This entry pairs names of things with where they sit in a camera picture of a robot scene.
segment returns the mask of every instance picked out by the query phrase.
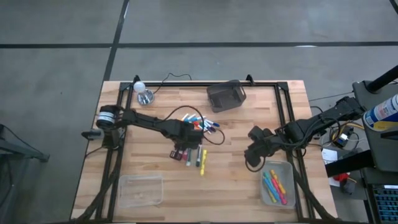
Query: white light bulb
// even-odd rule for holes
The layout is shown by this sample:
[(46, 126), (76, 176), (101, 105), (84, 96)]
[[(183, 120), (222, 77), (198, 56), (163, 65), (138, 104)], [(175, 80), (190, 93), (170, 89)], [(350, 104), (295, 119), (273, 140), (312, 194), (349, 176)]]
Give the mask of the white light bulb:
[(143, 82), (135, 82), (133, 88), (137, 93), (143, 93), (145, 91), (145, 84)]

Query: pen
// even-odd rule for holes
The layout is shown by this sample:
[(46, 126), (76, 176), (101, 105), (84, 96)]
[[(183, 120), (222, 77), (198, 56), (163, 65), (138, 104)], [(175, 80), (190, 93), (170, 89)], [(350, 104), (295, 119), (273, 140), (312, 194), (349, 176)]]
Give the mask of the pen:
[(200, 158), (201, 158), (201, 144), (199, 145), (199, 148), (198, 148), (196, 167), (200, 167)]

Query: yellow marker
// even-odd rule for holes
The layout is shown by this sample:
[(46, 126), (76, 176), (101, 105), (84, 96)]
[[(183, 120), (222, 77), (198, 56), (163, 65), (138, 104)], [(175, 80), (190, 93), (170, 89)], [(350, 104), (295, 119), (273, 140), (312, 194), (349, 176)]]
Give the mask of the yellow marker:
[(270, 171), (271, 176), (276, 180), (276, 182), (278, 183), (278, 187), (280, 192), (282, 192), (282, 194), (286, 194), (286, 190), (284, 189), (284, 186), (279, 182), (278, 176), (276, 175), (274, 170)]
[(201, 156), (201, 167), (200, 167), (200, 175), (203, 176), (205, 175), (205, 161), (206, 161), (206, 156), (207, 156), (207, 150), (204, 149), (202, 156)]
[(272, 200), (272, 203), (276, 203), (276, 199), (275, 199), (274, 195), (272, 194), (272, 192), (268, 188), (267, 188), (267, 190), (268, 190), (269, 197)]

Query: plastic bin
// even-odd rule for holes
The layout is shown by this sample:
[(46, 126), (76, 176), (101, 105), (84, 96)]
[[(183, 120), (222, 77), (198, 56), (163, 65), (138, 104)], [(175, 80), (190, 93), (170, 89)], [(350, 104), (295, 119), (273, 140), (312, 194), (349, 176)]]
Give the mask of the plastic bin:
[[(264, 172), (267, 172), (271, 176), (271, 173), (269, 171), (272, 169), (275, 171), (279, 181), (282, 183), (284, 189), (286, 190), (286, 195), (285, 195), (285, 199), (287, 200), (286, 205), (282, 205), (281, 202), (273, 203), (268, 194), (267, 185), (264, 183), (262, 176)], [(296, 197), (294, 190), (293, 168), (289, 162), (266, 160), (264, 167), (261, 169), (260, 185), (261, 185), (260, 186), (261, 198), (265, 204), (280, 206), (283, 208), (294, 208), (294, 205), (296, 204)]]
[(161, 174), (123, 175), (119, 178), (119, 207), (158, 205), (162, 201), (163, 177)]
[(214, 113), (239, 107), (246, 99), (246, 93), (239, 80), (231, 80), (209, 86), (207, 88), (207, 95), (211, 110)]

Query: red object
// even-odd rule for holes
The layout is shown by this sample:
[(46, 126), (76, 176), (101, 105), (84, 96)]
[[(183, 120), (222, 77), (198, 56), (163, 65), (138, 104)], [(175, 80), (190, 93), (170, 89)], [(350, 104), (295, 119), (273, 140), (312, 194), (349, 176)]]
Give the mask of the red object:
[(188, 150), (185, 150), (185, 151), (183, 152), (183, 154), (182, 154), (182, 159), (185, 160), (185, 161), (188, 159)]
[(282, 205), (286, 205), (287, 201), (286, 201), (284, 195), (282, 194), (282, 192), (280, 191), (278, 183), (276, 182), (276, 180), (274, 178), (272, 178), (271, 180), (272, 180), (272, 184), (274, 185), (276, 191), (279, 194), (280, 202), (282, 202)]
[(344, 181), (344, 180), (346, 180), (348, 177), (349, 177), (349, 175), (348, 175), (347, 173), (339, 174), (339, 175), (333, 176), (333, 178), (334, 178), (335, 180), (337, 180), (338, 182)]

